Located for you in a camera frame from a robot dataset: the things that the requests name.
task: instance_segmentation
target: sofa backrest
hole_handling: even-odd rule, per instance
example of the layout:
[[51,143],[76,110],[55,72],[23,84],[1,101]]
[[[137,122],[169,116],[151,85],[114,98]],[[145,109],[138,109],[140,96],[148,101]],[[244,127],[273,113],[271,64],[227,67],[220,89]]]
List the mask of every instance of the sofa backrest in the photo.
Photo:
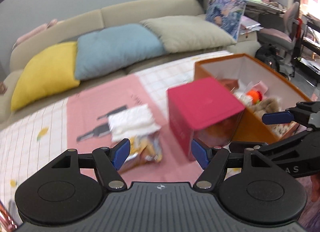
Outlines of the sofa backrest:
[[149,18],[203,13],[197,0],[139,0],[90,11],[59,22],[18,45],[11,53],[10,70],[24,69],[30,59],[45,48],[88,32]]
[[101,9],[105,27],[139,23],[165,16],[197,16],[204,11],[197,0],[137,0]]

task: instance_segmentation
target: hand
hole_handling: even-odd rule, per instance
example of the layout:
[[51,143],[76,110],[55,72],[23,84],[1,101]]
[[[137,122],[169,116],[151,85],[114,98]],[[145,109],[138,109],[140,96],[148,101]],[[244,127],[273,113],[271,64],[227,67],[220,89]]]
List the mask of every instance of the hand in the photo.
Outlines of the hand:
[[320,198],[320,173],[312,175],[312,192],[311,192],[311,201],[316,202]]

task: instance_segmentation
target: sofa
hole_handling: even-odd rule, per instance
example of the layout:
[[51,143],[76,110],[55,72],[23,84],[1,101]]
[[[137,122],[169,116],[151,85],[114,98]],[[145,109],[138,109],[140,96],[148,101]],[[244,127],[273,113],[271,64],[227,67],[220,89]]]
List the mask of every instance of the sofa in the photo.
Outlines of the sofa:
[[8,87],[4,95],[0,95],[0,129],[33,112],[48,106],[58,100],[79,93],[85,89],[95,87],[110,80],[153,67],[166,62],[194,56],[206,52],[227,50],[231,53],[247,53],[254,56],[260,45],[257,35],[252,32],[239,37],[235,45],[218,47],[215,49],[191,51],[184,53],[167,54],[157,58],[148,59],[117,70],[106,76],[82,81],[79,87],[66,92],[35,101],[16,112],[11,112],[11,98],[17,81],[29,60],[49,46],[66,41],[76,41],[83,34],[102,30],[108,27],[121,26],[129,23],[138,23],[145,19],[160,18],[164,16],[199,16],[204,17],[204,10],[197,0],[139,0],[108,6],[90,11],[70,19],[60,21],[53,27],[36,34],[12,51],[10,57],[11,73],[4,80]]

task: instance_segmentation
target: crosshair logo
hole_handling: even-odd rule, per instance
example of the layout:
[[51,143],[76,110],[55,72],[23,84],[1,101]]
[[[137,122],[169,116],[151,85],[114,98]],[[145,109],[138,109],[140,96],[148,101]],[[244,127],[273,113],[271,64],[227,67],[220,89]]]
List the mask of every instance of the crosshair logo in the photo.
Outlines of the crosshair logo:
[[158,185],[156,188],[159,189],[159,190],[162,190],[162,189],[165,189],[165,186],[162,185],[162,184],[160,184],[160,185]]

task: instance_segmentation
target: yellow pillow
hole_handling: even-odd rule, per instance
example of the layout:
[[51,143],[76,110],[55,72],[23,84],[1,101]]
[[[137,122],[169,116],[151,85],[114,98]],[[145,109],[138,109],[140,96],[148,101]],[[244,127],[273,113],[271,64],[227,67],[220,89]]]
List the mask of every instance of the yellow pillow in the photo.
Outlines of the yellow pillow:
[[35,55],[24,68],[11,99],[16,111],[41,98],[78,87],[74,78],[77,43],[50,46]]

